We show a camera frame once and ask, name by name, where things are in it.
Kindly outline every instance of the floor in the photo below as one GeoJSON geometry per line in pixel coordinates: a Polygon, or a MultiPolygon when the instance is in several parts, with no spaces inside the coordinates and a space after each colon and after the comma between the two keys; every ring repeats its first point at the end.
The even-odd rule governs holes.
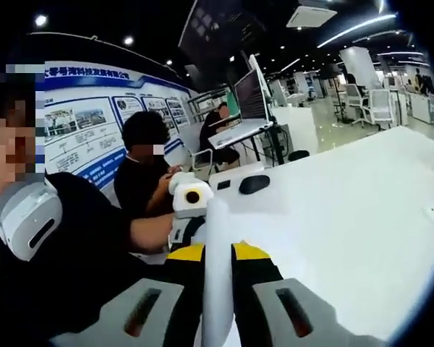
{"type": "MultiPolygon", "coordinates": [[[[376,127],[368,124],[365,124],[365,128],[362,128],[360,124],[352,126],[350,124],[338,123],[330,98],[318,99],[307,107],[311,107],[313,111],[317,127],[319,153],[360,140],[366,137],[367,134],[377,131],[376,127]]],[[[413,117],[409,117],[408,127],[414,131],[421,132],[430,139],[434,138],[434,127],[413,117]]]]}

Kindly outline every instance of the poster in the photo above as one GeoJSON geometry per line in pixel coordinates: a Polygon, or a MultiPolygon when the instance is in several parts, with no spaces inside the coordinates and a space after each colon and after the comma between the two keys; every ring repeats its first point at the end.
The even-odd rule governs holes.
{"type": "MultiPolygon", "coordinates": [[[[109,168],[111,164],[115,167],[114,159],[122,160],[124,144],[108,97],[47,105],[45,124],[46,168],[49,172],[78,173],[97,160],[103,166],[103,161],[113,153],[117,155],[110,158],[113,163],[109,168]]],[[[103,171],[106,177],[112,174],[103,171]]],[[[98,176],[96,178],[102,184],[103,177],[98,176]]]]}
{"type": "Polygon", "coordinates": [[[166,99],[167,106],[171,110],[172,118],[175,120],[175,124],[181,128],[188,125],[188,117],[185,114],[182,102],[178,99],[166,99]]]}
{"type": "Polygon", "coordinates": [[[166,123],[166,126],[169,129],[170,136],[173,137],[176,135],[177,130],[166,101],[163,98],[157,98],[154,96],[144,96],[142,99],[148,111],[156,111],[162,115],[164,123],[166,123]]]}
{"type": "Polygon", "coordinates": [[[114,96],[113,102],[121,124],[124,124],[132,114],[145,110],[140,100],[135,96],[114,96]]]}

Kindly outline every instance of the ceiling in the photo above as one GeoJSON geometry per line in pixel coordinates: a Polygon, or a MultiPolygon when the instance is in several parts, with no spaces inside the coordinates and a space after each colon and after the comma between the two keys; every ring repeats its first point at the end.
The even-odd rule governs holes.
{"type": "MultiPolygon", "coordinates": [[[[135,41],[127,47],[129,50],[157,61],[163,65],[160,67],[162,69],[166,61],[172,60],[170,67],[186,82],[189,77],[186,76],[184,65],[190,62],[177,46],[193,2],[194,0],[118,0],[115,6],[109,7],[87,4],[85,1],[71,5],[45,4],[35,12],[30,21],[32,22],[33,17],[39,13],[45,14],[48,16],[46,26],[34,27],[33,31],[70,33],[87,37],[95,35],[99,40],[118,46],[124,46],[124,38],[131,35],[135,41]]],[[[375,23],[317,48],[323,41],[349,27],[389,13],[384,10],[379,14],[376,2],[378,0],[324,0],[324,3],[338,14],[322,27],[297,30],[286,27],[297,7],[296,0],[243,0],[245,10],[262,28],[256,39],[245,45],[245,53],[258,53],[259,65],[265,68],[263,71],[267,76],[275,73],[276,76],[287,76],[294,71],[311,71],[321,68],[322,64],[339,62],[339,51],[344,46],[351,46],[353,40],[379,32],[390,31],[387,35],[363,40],[356,45],[368,48],[373,58],[377,53],[387,51],[414,51],[416,48],[412,47],[411,35],[399,27],[398,20],[375,23]],[[298,58],[301,59],[298,63],[278,74],[286,65],[298,58]]],[[[67,60],[80,60],[83,45],[77,46],[58,40],[47,40],[42,43],[38,41],[37,36],[42,35],[33,35],[33,40],[40,46],[45,45],[46,50],[58,51],[67,60]]],[[[135,69],[137,57],[119,51],[121,50],[118,48],[111,48],[106,53],[97,51],[97,54],[91,57],[84,56],[84,59],[135,69]]],[[[408,60],[408,56],[397,56],[395,60],[401,58],[408,60]]],[[[238,59],[242,59],[237,51],[235,59],[235,65],[238,59]]]]}

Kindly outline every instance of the computer screen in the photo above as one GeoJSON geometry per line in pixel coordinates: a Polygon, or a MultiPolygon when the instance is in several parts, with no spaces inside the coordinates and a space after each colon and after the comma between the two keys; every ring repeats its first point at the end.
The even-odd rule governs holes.
{"type": "Polygon", "coordinates": [[[252,70],[235,85],[243,119],[267,119],[267,110],[257,70],[252,70]]]}

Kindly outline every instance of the computer mouse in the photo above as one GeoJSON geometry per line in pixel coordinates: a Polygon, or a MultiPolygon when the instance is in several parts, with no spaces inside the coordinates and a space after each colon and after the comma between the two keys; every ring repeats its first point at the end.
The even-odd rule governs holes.
{"type": "Polygon", "coordinates": [[[254,194],[261,189],[268,187],[270,184],[270,177],[267,175],[256,175],[246,177],[239,185],[239,192],[244,195],[254,194]]]}

